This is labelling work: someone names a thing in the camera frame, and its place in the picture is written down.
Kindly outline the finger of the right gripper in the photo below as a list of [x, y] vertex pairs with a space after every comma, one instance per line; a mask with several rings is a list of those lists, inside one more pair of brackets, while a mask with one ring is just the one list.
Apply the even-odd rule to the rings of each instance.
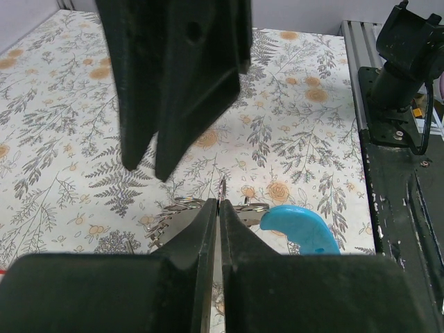
[[97, 1], [119, 106], [121, 161], [136, 169], [159, 130], [170, 1]]
[[166, 181], [188, 148], [236, 101], [251, 64], [250, 1], [172, 1], [155, 159]]

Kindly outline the silver keys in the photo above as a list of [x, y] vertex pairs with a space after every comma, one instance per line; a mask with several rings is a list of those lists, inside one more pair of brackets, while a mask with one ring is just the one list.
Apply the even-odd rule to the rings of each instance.
[[[214, 208], [215, 217], [210, 217], [210, 225], [216, 227], [216, 246], [217, 250], [221, 249], [221, 236], [219, 230], [219, 206], [226, 197], [226, 176], [223, 176], [218, 187], [217, 197], [210, 198], [210, 207]], [[198, 215], [206, 204], [207, 200], [193, 197], [177, 197], [173, 200], [173, 204], [163, 209], [160, 215], [160, 221], [150, 233], [151, 240], [148, 246], [148, 253], [152, 253], [163, 247], [165, 243], [182, 232]]]

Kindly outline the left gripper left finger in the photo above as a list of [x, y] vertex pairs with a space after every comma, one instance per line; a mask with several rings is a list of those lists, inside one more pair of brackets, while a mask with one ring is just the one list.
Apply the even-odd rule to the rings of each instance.
[[208, 332], [216, 245], [210, 205], [150, 254], [19, 258], [1, 281], [1, 331]]

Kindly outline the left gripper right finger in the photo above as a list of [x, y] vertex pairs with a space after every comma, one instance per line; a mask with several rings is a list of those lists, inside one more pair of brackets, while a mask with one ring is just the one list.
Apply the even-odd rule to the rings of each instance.
[[432, 332], [405, 273], [382, 255], [342, 255], [326, 223], [294, 205], [259, 220], [299, 245], [282, 255], [220, 206], [227, 332]]

